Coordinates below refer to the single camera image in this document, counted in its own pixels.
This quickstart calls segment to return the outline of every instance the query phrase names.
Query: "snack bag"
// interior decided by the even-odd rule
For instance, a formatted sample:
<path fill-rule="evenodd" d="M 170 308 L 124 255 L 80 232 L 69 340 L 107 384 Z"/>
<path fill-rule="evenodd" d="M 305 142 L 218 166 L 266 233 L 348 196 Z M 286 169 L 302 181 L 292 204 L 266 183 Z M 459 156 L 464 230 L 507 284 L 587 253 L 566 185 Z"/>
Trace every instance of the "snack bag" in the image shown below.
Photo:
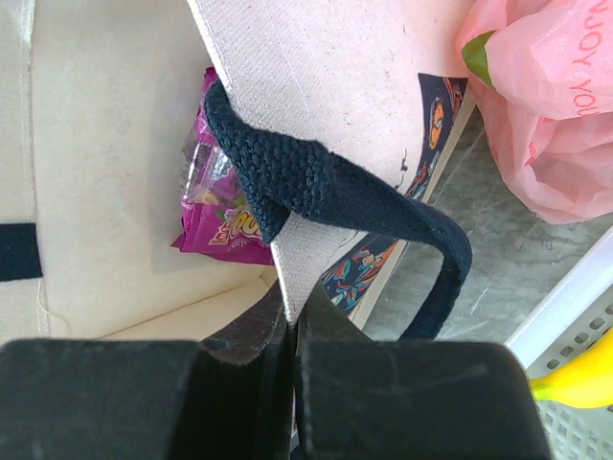
<path fill-rule="evenodd" d="M 237 172 L 206 122 L 204 97 L 216 80 L 215 69 L 207 69 L 193 135 L 182 150 L 186 162 L 183 234 L 172 246 L 220 261 L 272 265 L 270 248 L 261 240 Z"/>

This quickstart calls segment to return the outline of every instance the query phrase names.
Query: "plastic wrapper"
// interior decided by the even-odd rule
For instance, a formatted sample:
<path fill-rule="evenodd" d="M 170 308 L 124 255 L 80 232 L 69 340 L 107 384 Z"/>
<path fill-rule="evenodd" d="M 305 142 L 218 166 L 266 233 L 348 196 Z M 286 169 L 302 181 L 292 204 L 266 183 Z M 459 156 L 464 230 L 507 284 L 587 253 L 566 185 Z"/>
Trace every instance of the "plastic wrapper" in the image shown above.
<path fill-rule="evenodd" d="M 215 69 L 208 69 L 202 102 L 216 80 Z M 173 246 L 181 252 L 221 261 L 272 265 L 270 248 L 261 240 L 260 227 L 249 211 L 237 171 L 209 130 L 203 103 L 182 153 L 183 233 Z"/>
<path fill-rule="evenodd" d="M 458 48 L 498 169 L 550 223 L 613 212 L 613 3 L 478 0 Z"/>

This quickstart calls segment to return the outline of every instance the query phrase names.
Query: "gray tile floor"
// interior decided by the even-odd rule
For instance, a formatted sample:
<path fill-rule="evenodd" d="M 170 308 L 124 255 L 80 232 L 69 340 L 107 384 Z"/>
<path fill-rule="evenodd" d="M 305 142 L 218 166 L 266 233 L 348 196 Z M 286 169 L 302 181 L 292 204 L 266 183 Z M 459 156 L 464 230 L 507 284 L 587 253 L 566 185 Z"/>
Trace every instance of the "gray tile floor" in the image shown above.
<path fill-rule="evenodd" d="M 613 225 L 613 216 L 549 225 L 503 183 L 478 112 L 471 118 L 430 203 L 468 233 L 474 262 L 440 337 L 504 341 Z M 410 244 L 383 289 L 364 331 L 394 340 L 409 324 L 438 274 L 442 257 Z"/>

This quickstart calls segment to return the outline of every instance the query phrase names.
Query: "green banana stem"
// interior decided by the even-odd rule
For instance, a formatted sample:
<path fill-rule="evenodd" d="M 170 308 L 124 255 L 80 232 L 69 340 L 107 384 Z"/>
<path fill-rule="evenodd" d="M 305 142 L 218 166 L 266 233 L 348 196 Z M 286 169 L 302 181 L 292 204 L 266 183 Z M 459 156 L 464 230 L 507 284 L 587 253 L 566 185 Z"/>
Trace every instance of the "green banana stem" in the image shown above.
<path fill-rule="evenodd" d="M 552 387 L 546 379 L 531 379 L 530 388 L 536 401 L 547 401 L 552 399 Z"/>
<path fill-rule="evenodd" d="M 462 57 L 468 69 L 492 89 L 494 89 L 494 85 L 489 75 L 486 44 L 495 32 L 490 31 L 474 37 L 462 49 Z"/>

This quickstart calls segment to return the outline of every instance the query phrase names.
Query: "black object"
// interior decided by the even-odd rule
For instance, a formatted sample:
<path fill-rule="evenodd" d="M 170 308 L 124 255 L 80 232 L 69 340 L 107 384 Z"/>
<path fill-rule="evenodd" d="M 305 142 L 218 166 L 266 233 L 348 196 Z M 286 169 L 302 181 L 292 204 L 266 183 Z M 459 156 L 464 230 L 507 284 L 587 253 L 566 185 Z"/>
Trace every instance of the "black object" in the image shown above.
<path fill-rule="evenodd" d="M 501 347 L 372 342 L 321 286 L 294 330 L 278 285 L 202 343 L 4 346 L 0 458 L 284 460 L 293 384 L 306 460 L 551 458 Z"/>
<path fill-rule="evenodd" d="M 41 276 L 36 226 L 33 223 L 0 224 L 0 282 Z"/>
<path fill-rule="evenodd" d="M 302 362 L 307 460 L 551 458 L 524 373 L 500 345 L 314 340 Z"/>

